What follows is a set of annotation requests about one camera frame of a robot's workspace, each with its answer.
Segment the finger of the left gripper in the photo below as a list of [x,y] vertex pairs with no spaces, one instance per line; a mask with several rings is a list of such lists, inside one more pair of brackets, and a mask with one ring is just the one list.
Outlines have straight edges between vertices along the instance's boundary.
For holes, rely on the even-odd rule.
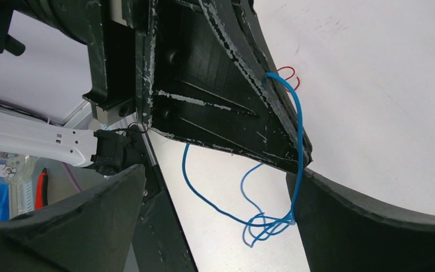
[[166,138],[261,162],[251,146],[266,143],[265,108],[218,42],[202,2],[150,1],[142,120]]
[[266,143],[251,146],[268,165],[308,165],[312,144],[303,129],[263,35],[253,1],[203,1],[202,10],[218,42],[264,106]]

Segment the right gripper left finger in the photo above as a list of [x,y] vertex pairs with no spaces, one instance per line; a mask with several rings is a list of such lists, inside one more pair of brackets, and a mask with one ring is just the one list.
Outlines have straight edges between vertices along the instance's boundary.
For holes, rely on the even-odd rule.
[[106,182],[0,222],[0,271],[122,271],[146,184],[134,165]]

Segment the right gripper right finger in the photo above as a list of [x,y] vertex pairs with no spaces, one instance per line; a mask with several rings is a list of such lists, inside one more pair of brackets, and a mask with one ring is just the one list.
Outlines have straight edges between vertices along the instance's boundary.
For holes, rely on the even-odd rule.
[[295,211],[311,271],[435,271],[435,215],[379,201],[309,169]]

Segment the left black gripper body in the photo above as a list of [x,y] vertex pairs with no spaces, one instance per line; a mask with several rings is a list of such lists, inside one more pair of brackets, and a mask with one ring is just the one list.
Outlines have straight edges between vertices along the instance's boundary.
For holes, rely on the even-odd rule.
[[86,45],[95,119],[111,125],[135,112],[136,41],[149,26],[149,1],[27,1],[26,14]]

